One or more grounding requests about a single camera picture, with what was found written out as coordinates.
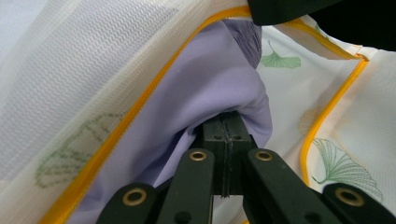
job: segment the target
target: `mesh laundry bag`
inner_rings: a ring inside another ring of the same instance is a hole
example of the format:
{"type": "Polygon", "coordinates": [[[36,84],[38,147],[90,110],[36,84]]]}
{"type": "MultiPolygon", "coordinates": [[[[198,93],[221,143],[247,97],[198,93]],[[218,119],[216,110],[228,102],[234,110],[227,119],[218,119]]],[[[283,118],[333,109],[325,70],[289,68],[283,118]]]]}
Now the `mesh laundry bag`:
{"type": "Polygon", "coordinates": [[[189,39],[249,15],[245,1],[40,4],[0,67],[5,223],[66,221],[189,39]]]}

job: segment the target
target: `purple cloth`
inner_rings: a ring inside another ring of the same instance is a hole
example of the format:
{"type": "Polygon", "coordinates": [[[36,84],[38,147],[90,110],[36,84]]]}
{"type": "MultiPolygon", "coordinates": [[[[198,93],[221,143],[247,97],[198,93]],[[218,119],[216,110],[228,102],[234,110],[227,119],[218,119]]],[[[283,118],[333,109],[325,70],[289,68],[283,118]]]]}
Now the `purple cloth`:
{"type": "MultiPolygon", "coordinates": [[[[224,22],[216,22],[183,50],[69,223],[94,223],[112,195],[127,184],[144,182],[155,187],[167,180],[194,140],[194,128],[220,112],[239,111],[258,146],[265,145],[272,132],[265,87],[229,29],[224,22]]],[[[254,48],[247,52],[259,53],[254,48]]]]}

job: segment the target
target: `white fabric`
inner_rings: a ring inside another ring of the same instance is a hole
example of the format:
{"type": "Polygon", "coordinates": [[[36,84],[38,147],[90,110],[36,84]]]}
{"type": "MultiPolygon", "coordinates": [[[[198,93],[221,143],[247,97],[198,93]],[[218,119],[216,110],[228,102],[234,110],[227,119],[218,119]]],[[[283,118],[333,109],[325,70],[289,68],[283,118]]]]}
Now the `white fabric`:
{"type": "Polygon", "coordinates": [[[318,130],[309,181],[317,190],[333,182],[358,187],[396,214],[396,52],[375,51],[318,130]]]}

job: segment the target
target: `ginkgo leaf print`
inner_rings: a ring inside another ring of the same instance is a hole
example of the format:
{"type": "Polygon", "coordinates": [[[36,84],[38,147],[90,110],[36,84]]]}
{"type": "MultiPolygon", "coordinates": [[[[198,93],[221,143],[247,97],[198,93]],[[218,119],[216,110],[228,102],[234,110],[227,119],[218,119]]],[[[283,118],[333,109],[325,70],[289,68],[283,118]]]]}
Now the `ginkgo leaf print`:
{"type": "Polygon", "coordinates": [[[268,45],[273,53],[262,57],[261,63],[264,64],[264,66],[277,68],[286,67],[291,69],[301,66],[301,59],[299,57],[281,57],[274,51],[269,40],[268,45]]]}
{"type": "Polygon", "coordinates": [[[322,180],[316,180],[312,176],[318,184],[324,184],[328,181],[348,184],[363,190],[372,198],[382,202],[383,195],[367,170],[354,162],[333,142],[316,138],[313,143],[320,152],[326,171],[325,178],[322,180]]]}
{"type": "Polygon", "coordinates": [[[36,185],[44,189],[74,179],[92,156],[84,151],[85,146],[99,147],[110,134],[109,127],[122,117],[123,114],[104,114],[82,123],[38,166],[35,171],[36,185]]]}

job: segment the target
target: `white mesh fabric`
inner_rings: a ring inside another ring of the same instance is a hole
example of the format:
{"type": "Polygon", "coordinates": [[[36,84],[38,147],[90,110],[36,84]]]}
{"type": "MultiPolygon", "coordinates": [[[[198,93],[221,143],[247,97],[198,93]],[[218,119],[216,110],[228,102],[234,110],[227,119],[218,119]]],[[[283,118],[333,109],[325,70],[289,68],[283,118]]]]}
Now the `white mesh fabric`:
{"type": "Polygon", "coordinates": [[[188,36],[210,15],[245,4],[43,6],[0,62],[2,222],[36,223],[188,36]]]}

